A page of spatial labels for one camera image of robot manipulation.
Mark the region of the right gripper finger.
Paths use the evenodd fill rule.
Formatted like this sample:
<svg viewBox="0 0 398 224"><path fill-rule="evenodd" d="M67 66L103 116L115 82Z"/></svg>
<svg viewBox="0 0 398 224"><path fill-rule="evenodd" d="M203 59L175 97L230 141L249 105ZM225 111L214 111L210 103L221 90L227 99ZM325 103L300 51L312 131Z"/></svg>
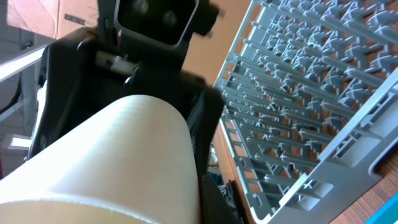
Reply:
<svg viewBox="0 0 398 224"><path fill-rule="evenodd" d="M235 181L229 180L220 190L212 176L205 174L201 179L201 222L204 224L241 224L242 206L237 198Z"/></svg>

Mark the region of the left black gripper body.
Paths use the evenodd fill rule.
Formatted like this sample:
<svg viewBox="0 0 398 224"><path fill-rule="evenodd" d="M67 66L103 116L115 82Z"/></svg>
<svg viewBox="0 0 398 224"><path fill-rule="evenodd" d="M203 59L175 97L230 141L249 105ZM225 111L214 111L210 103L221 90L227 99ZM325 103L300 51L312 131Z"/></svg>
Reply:
<svg viewBox="0 0 398 224"><path fill-rule="evenodd" d="M94 28L82 27L45 48L45 88L28 156L34 157L112 102L149 95L186 120L197 174L224 108L219 91L183 70L193 34L206 36L220 8L209 0L99 1Z"/></svg>

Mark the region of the white plastic cup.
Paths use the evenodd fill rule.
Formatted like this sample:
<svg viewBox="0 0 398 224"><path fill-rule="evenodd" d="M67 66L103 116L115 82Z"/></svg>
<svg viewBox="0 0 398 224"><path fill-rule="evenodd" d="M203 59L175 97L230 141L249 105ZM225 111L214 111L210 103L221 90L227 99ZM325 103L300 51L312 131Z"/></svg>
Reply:
<svg viewBox="0 0 398 224"><path fill-rule="evenodd" d="M2 223L200 223L193 148L164 100L121 98L1 181Z"/></svg>

